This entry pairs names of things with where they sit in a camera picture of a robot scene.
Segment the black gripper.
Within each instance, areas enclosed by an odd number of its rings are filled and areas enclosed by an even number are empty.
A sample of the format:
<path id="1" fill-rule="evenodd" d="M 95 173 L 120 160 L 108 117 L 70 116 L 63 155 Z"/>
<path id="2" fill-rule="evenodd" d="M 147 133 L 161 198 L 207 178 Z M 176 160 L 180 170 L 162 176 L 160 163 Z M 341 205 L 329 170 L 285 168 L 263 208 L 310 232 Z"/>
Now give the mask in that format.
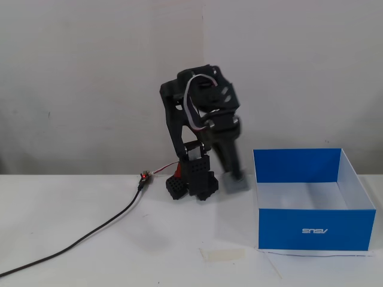
<path id="1" fill-rule="evenodd" d="M 214 141 L 212 148 L 224 172 L 230 173 L 235 181 L 244 179 L 235 143 L 241 132 L 238 108 L 233 85 L 218 66 L 191 70 L 191 127 L 199 140 Z"/>

